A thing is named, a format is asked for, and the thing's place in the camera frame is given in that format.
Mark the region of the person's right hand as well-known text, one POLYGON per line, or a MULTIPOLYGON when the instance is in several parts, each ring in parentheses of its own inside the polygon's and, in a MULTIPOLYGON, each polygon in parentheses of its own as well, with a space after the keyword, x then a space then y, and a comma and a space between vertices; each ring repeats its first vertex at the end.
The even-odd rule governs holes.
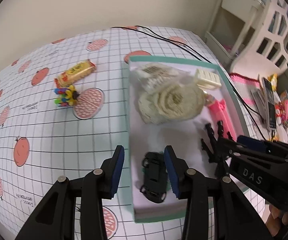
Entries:
POLYGON ((288 211, 281 211, 272 204, 269 204, 269 216, 266 226, 273 237, 280 231, 282 226, 288 225, 288 211))

